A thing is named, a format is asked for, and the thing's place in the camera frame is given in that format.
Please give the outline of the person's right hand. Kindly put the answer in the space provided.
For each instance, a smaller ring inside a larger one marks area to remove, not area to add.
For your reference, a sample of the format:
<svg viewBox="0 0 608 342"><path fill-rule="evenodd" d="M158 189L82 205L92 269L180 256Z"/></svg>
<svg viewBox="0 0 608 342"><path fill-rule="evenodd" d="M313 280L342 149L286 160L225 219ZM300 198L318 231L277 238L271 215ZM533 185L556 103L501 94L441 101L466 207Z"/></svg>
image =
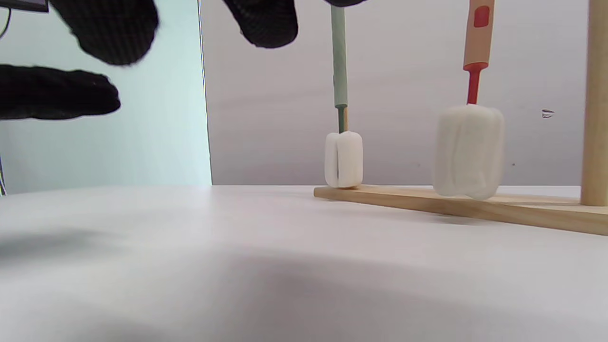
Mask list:
<svg viewBox="0 0 608 342"><path fill-rule="evenodd" d="M159 27L152 0L52 0L81 50L111 66L139 63ZM281 48L298 33L293 0L226 0L241 34L258 48ZM70 120L120 109L109 78L87 71L1 65L0 117L6 120Z"/></svg>

